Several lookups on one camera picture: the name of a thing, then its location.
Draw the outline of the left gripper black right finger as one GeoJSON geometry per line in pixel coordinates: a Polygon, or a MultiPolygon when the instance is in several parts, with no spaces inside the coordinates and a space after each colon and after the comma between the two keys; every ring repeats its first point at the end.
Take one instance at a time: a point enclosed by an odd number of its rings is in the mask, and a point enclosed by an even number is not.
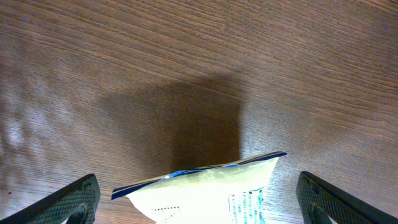
{"type": "Polygon", "coordinates": [[[397,218],[302,171],[296,196],[305,224],[397,224],[397,218]]]}

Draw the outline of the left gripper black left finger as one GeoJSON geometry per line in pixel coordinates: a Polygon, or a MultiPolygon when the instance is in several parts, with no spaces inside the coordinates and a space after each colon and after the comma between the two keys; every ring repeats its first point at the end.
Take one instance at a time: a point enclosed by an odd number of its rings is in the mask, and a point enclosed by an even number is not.
{"type": "Polygon", "coordinates": [[[101,193],[97,178],[87,174],[25,209],[1,220],[1,224],[93,224],[101,193]]]}

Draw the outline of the cream blue snack bag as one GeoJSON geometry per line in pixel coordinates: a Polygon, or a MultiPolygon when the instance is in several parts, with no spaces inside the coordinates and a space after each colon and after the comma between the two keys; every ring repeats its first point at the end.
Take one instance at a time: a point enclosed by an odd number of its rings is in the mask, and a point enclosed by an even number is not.
{"type": "Polygon", "coordinates": [[[262,224],[264,189],[285,152],[179,170],[116,188],[156,223],[262,224]]]}

